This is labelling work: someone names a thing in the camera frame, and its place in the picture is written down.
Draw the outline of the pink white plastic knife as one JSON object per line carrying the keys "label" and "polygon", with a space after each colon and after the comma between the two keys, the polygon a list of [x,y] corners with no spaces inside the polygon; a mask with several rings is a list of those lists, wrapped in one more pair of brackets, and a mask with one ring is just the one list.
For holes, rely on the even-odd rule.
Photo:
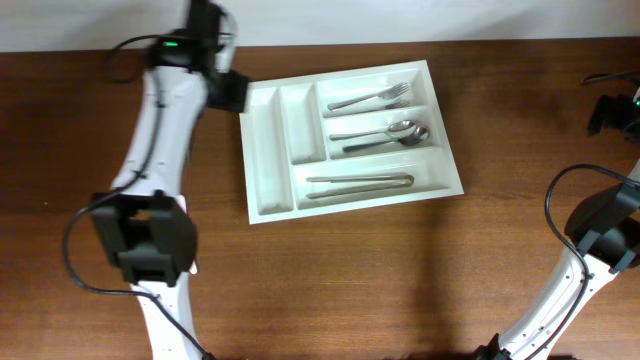
{"label": "pink white plastic knife", "polygon": [[[179,206],[182,208],[182,210],[184,212],[187,212],[187,202],[186,202],[186,198],[184,195],[178,195],[176,197],[176,201],[179,204]],[[193,260],[190,268],[189,268],[189,273],[191,275],[196,275],[198,273],[198,268],[197,268],[197,264],[196,264],[196,260]]]}

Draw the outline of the large steel spoon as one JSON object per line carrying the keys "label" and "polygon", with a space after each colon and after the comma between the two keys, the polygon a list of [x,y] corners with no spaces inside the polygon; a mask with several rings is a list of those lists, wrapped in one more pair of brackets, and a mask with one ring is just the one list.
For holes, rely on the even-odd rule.
{"label": "large steel spoon", "polygon": [[398,138],[398,139],[390,139],[390,140],[377,141],[377,142],[371,142],[371,143],[365,143],[365,144],[359,144],[359,145],[350,145],[350,146],[343,147],[342,151],[344,153],[353,153],[353,152],[358,152],[358,151],[366,150],[366,149],[377,147],[377,146],[395,144],[395,143],[398,143],[402,146],[413,146],[427,139],[429,135],[430,135],[430,130],[428,128],[423,126],[418,126],[409,135]]}
{"label": "large steel spoon", "polygon": [[390,124],[387,128],[381,130],[366,131],[353,134],[331,134],[329,139],[331,141],[349,140],[358,137],[372,136],[372,135],[386,135],[390,138],[398,138],[402,135],[407,135],[417,127],[417,124],[411,120],[403,120]]}

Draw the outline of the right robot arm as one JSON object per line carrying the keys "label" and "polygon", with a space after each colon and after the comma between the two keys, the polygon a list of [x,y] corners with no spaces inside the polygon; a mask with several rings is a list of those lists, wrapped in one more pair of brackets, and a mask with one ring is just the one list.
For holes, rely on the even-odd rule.
{"label": "right robot arm", "polygon": [[[617,184],[585,198],[559,231],[551,200],[560,179],[576,170],[606,175]],[[576,315],[605,285],[639,265],[639,168],[623,176],[592,164],[560,171],[545,195],[544,213],[564,245],[550,278],[524,315],[505,333],[478,347],[473,359],[546,359]]]}

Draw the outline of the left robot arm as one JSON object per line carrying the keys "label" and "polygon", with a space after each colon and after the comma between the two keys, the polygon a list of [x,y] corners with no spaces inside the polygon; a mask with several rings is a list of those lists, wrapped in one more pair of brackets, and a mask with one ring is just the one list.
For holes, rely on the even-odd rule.
{"label": "left robot arm", "polygon": [[210,359],[197,340],[189,278],[197,230],[181,193],[197,121],[209,109],[241,113],[249,79],[232,68],[235,19],[213,1],[192,1],[184,25],[150,36],[143,99],[124,163],[89,214],[109,264],[138,299],[155,359]]}

